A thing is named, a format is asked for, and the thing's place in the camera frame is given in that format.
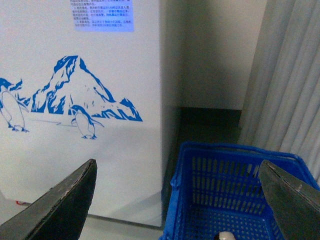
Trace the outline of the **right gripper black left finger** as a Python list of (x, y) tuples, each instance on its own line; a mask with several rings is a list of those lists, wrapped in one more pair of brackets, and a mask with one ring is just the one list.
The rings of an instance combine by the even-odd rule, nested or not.
[(92, 204), (97, 162), (89, 159), (0, 226), (2, 240), (77, 240)]

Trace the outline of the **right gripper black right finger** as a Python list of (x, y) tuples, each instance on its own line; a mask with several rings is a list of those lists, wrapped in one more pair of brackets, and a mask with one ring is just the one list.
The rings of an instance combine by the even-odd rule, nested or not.
[(284, 239), (318, 240), (320, 191), (268, 160), (261, 163), (258, 177)]

